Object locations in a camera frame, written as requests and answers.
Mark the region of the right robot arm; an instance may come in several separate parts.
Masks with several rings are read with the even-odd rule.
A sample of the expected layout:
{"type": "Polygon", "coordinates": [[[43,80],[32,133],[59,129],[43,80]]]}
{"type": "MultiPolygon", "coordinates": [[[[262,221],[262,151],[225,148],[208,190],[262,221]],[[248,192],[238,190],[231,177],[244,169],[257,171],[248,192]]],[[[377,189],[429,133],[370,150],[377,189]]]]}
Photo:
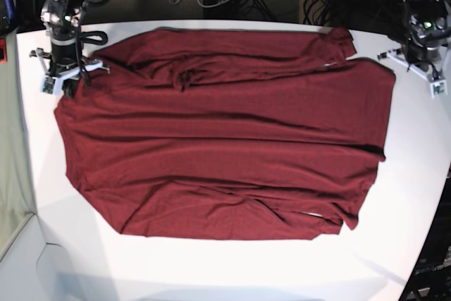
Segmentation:
{"type": "Polygon", "coordinates": [[[89,7],[100,7],[109,0],[46,0],[41,20],[50,38],[51,51],[37,48],[30,56],[39,60],[44,74],[40,91],[54,96],[74,97],[78,84],[90,85],[89,73],[110,71],[99,59],[91,60],[82,54],[86,44],[104,46],[108,35],[104,31],[82,31],[89,7]]]}

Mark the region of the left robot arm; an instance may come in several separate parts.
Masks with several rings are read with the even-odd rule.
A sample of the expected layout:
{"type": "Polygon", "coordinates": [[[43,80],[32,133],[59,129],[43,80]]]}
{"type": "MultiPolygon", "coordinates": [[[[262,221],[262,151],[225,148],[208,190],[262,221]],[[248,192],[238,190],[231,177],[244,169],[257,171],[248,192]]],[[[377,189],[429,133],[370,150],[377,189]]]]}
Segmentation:
{"type": "Polygon", "coordinates": [[[389,38],[400,48],[377,55],[407,67],[431,86],[446,83],[445,69],[450,56],[450,8],[445,0],[400,0],[400,9],[381,8],[400,25],[389,38]]]}

